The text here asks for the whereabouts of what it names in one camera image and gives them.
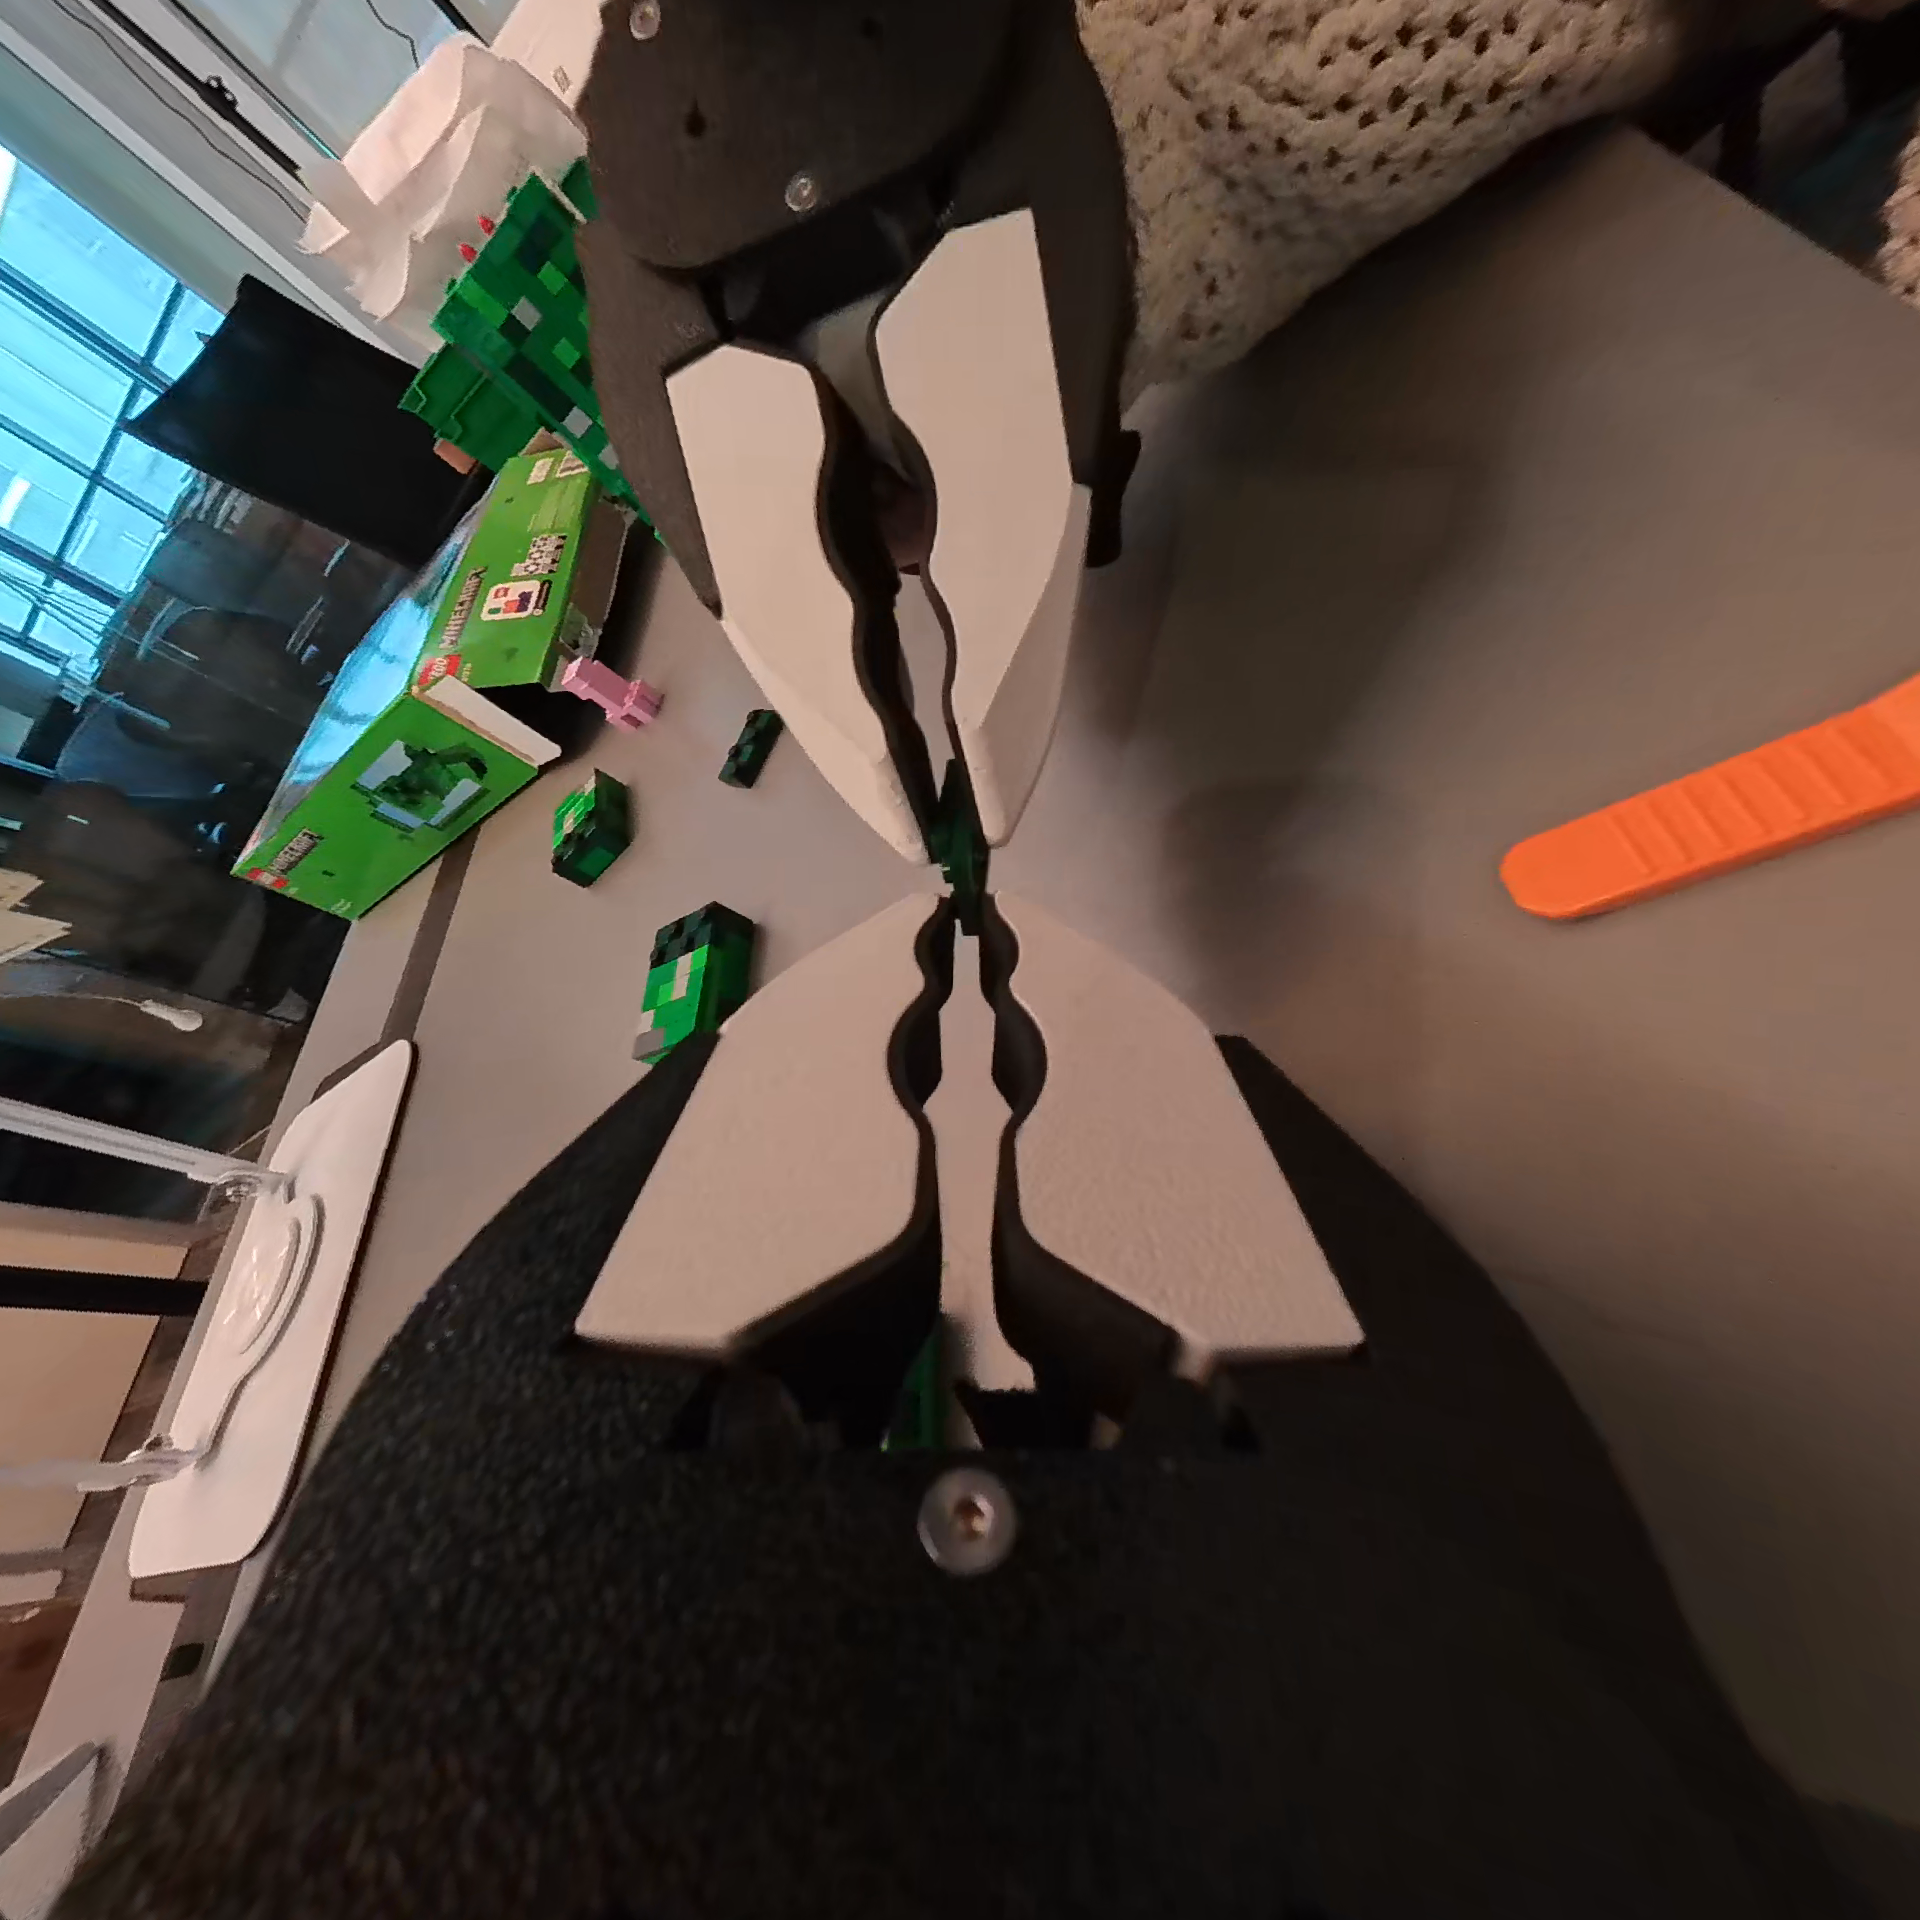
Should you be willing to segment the person's right forearm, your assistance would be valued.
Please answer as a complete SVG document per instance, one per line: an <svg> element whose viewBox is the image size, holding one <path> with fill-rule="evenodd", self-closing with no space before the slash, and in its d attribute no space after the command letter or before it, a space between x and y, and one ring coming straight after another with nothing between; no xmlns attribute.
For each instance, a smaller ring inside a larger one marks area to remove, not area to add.
<svg viewBox="0 0 1920 1920"><path fill-rule="evenodd" d="M1679 2L1087 2L1121 158L1119 400L1242 359L1529 141L1644 104L1710 40Z"/></svg>

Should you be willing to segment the green cardboard lego box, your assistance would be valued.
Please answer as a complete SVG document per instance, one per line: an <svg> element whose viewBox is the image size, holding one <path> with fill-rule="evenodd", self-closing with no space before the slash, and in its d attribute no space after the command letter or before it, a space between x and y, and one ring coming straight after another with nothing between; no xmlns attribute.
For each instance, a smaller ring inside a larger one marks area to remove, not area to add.
<svg viewBox="0 0 1920 1920"><path fill-rule="evenodd" d="M497 467L328 686L232 876L359 919L584 727L631 517L554 434Z"/></svg>

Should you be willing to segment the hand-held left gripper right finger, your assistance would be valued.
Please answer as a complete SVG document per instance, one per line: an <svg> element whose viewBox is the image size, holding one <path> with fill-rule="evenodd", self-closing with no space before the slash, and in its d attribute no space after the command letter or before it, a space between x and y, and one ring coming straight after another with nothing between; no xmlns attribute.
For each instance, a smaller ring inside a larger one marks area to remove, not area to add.
<svg viewBox="0 0 1920 1920"><path fill-rule="evenodd" d="M1211 1028L1016 893L978 919L1006 1103L997 1331L1040 1396L1123 1425L1163 1381L1343 1359L1365 1333Z"/></svg>

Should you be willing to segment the green lego creeper figure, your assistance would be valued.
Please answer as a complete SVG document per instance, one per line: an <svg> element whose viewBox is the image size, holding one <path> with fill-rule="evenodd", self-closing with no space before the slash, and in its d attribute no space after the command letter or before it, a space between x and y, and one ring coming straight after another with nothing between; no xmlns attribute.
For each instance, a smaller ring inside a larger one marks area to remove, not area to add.
<svg viewBox="0 0 1920 1920"><path fill-rule="evenodd" d="M596 481L638 513L598 400L580 233L596 212L586 155L557 177L527 171L443 287L433 327L515 406L552 432Z"/></svg>

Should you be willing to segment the white paper sheets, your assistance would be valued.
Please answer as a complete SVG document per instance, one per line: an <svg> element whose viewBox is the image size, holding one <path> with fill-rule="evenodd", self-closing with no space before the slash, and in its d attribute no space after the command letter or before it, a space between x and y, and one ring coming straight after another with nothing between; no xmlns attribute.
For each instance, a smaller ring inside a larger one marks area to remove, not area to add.
<svg viewBox="0 0 1920 1920"><path fill-rule="evenodd" d="M299 249L411 348L438 345L448 285L529 175L560 184L588 137L563 99L469 34L443 40L339 159L306 171Z"/></svg>

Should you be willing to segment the dark green lego cube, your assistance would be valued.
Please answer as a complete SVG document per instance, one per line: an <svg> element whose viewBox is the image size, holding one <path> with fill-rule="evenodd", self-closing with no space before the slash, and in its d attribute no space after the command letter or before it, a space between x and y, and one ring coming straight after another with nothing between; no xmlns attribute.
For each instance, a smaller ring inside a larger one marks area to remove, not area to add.
<svg viewBox="0 0 1920 1920"><path fill-rule="evenodd" d="M623 780L592 767L554 806L548 865L568 884L588 889L634 839L634 798Z"/></svg>

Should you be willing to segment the green lego block dark studs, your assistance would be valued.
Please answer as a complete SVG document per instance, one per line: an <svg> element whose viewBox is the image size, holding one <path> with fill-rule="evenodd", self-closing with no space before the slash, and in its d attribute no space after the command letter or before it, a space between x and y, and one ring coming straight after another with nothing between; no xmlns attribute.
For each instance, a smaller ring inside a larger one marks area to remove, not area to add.
<svg viewBox="0 0 1920 1920"><path fill-rule="evenodd" d="M653 1063L691 1036L718 1031L754 989L758 924L707 901L661 924L642 988L631 1057Z"/></svg>

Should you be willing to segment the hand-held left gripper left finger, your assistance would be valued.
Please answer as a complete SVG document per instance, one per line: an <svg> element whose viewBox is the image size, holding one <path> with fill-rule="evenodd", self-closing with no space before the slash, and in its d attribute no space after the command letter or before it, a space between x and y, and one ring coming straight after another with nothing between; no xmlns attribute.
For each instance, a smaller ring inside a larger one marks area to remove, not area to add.
<svg viewBox="0 0 1920 1920"><path fill-rule="evenodd" d="M574 1323L749 1369L881 1442L941 1309L937 1149L952 901L907 893L777 971L711 1036Z"/></svg>

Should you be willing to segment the dark green lego assembly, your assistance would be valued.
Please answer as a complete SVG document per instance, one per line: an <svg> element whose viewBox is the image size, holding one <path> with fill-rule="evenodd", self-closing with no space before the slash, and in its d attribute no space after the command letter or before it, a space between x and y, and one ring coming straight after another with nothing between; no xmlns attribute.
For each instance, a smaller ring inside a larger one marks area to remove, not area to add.
<svg viewBox="0 0 1920 1920"><path fill-rule="evenodd" d="M959 755L952 755L943 767L926 828L926 845L941 877L955 932L975 940L989 900L992 847Z"/></svg>

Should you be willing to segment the orange brick separator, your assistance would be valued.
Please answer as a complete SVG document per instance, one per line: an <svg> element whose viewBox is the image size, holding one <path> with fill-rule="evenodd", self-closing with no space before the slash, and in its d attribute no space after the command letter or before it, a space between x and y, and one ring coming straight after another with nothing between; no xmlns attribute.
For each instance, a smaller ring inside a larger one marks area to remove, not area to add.
<svg viewBox="0 0 1920 1920"><path fill-rule="evenodd" d="M1595 917L1917 806L1917 680L1526 836L1499 884L1549 921Z"/></svg>

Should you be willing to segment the white book stand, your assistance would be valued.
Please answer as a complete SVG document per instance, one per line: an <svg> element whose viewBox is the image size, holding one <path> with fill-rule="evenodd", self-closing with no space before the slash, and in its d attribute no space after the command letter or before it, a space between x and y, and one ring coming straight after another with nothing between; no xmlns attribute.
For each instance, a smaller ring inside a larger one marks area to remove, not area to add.
<svg viewBox="0 0 1920 1920"><path fill-rule="evenodd" d="M415 1066L407 1037L370 1052L299 1110L261 1163L3 1102L3 1128L29 1140L95 1147L245 1197L172 1415L120 1459L7 1461L3 1488L142 1491L131 1579L240 1565L268 1542L291 1493Z"/></svg>

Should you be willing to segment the pink lego pig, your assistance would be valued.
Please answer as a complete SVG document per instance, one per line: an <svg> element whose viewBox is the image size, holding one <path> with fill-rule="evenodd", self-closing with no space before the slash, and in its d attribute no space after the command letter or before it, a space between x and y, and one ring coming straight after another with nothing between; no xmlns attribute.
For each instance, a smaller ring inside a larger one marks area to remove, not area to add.
<svg viewBox="0 0 1920 1920"><path fill-rule="evenodd" d="M555 689L596 708L603 722L620 732L651 725L661 708L661 692L646 680L631 680L598 657L574 655L563 661Z"/></svg>

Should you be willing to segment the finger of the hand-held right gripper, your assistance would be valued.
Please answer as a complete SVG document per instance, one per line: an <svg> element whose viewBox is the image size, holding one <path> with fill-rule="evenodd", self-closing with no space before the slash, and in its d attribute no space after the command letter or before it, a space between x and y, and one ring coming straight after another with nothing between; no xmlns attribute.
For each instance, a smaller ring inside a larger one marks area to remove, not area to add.
<svg viewBox="0 0 1920 1920"><path fill-rule="evenodd" d="M1074 475L1027 205L958 225L873 324L892 420L929 483L943 704L985 843L1016 833L1050 754L1091 520Z"/></svg>
<svg viewBox="0 0 1920 1920"><path fill-rule="evenodd" d="M718 613L816 769L916 865L933 767L899 645L899 570L852 408L810 364L725 343L665 379Z"/></svg>

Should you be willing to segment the dark office chairs row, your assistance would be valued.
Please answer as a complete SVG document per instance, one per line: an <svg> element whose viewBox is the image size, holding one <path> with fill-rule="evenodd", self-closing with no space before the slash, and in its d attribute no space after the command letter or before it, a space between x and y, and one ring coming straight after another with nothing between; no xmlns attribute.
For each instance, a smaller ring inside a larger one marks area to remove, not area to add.
<svg viewBox="0 0 1920 1920"><path fill-rule="evenodd" d="M199 475L107 618L77 692L27 735L3 865L35 876L42 949L278 1021L306 1019L342 932L233 876L338 670L406 571L377 547Z"/></svg>

